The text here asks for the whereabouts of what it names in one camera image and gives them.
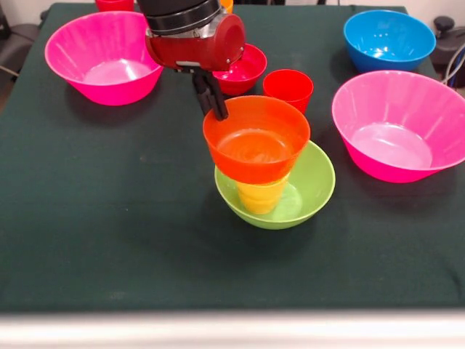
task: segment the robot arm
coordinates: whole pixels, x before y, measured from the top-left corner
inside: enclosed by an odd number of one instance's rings
[[[203,113],[227,118],[213,71],[227,71],[240,59],[246,40],[242,21],[219,0],[137,0],[147,19],[147,48],[160,65],[193,75]]]

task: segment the green bowl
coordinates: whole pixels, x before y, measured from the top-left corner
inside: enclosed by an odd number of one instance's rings
[[[333,195],[336,175],[329,157],[309,141],[291,170],[278,205],[267,214],[252,214],[240,202],[235,181],[215,168],[215,183],[227,205],[240,218],[264,229],[286,229],[308,220]]]

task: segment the pink bowl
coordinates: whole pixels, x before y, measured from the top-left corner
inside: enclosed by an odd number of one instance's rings
[[[341,86],[333,119],[352,160],[387,182],[415,182],[465,159],[465,99],[438,81],[374,71]]]
[[[59,28],[45,46],[49,67],[90,100],[104,105],[136,102],[152,91],[161,66],[145,46],[142,14],[98,12]]]
[[[241,95],[254,87],[267,68],[267,56],[257,47],[246,44],[242,58],[234,62],[229,71],[215,71],[223,93],[229,96]]]

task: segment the white wall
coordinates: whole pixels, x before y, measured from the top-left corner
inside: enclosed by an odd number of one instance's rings
[[[0,0],[11,25],[39,23],[39,15],[54,2],[93,2],[94,0]],[[287,0],[292,4],[314,4],[316,0]],[[340,0],[341,4],[406,6],[409,13],[431,24],[438,15],[451,16],[457,25],[465,25],[465,0]],[[328,0],[337,4],[337,0]]]

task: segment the dark green tablecloth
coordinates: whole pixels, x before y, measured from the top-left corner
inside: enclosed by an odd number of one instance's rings
[[[53,6],[0,118],[0,310],[461,306],[464,167],[379,182],[333,126],[332,96],[356,74],[342,26],[362,9],[235,9],[267,72],[314,79],[312,139],[336,169],[319,214],[272,232],[217,193],[190,77],[165,70],[125,107],[89,102],[43,52],[60,25],[94,7]],[[433,74],[430,63],[419,71]]]

